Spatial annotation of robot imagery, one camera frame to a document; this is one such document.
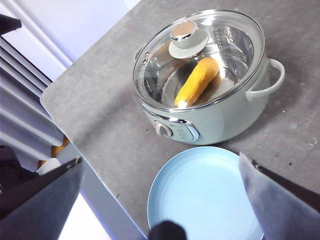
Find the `yellow corn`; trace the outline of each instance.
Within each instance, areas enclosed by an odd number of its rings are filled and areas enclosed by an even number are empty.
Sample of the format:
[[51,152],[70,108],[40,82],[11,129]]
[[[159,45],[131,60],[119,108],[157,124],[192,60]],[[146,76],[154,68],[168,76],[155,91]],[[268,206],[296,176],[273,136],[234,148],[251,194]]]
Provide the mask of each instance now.
[[175,97],[174,104],[178,107],[194,104],[218,71],[219,65],[214,58],[201,59]]

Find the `gray tabletop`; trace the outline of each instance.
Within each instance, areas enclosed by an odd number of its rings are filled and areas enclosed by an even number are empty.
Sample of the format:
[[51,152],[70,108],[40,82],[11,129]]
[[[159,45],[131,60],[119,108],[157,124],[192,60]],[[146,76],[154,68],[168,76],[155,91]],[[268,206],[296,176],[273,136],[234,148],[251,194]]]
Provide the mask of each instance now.
[[319,1],[142,0],[45,90],[41,102],[144,233],[155,175],[193,146],[156,135],[133,87],[133,55],[166,25],[206,9],[255,18],[268,56],[286,71],[284,84],[258,120],[217,146],[243,151],[320,193]]

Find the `lid handle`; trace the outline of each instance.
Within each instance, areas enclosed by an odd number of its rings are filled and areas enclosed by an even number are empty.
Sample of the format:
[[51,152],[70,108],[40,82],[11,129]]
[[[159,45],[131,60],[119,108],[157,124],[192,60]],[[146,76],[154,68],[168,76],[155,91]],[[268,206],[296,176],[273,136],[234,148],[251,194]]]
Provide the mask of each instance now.
[[194,21],[181,22],[172,29],[170,38],[179,49],[189,49],[199,38],[198,25]]
[[194,21],[183,21],[173,27],[170,38],[170,55],[176,59],[185,59],[201,52],[209,36]]

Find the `blue plate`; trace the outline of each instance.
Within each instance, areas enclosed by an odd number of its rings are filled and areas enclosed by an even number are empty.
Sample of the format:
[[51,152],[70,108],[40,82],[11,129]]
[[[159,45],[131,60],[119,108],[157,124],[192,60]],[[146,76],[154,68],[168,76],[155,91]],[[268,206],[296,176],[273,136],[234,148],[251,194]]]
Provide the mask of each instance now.
[[238,155],[213,146],[174,156],[152,183],[149,227],[170,220],[185,229],[188,240],[261,240],[238,162]]

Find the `control panel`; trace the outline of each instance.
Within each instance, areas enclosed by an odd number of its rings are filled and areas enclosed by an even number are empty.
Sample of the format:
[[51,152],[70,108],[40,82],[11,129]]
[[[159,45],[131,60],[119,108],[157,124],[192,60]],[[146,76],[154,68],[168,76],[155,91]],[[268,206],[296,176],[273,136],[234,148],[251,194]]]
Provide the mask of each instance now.
[[143,109],[152,121],[155,132],[159,136],[184,143],[192,143],[199,138],[199,133],[190,121],[176,117],[161,116],[149,111],[145,107]]

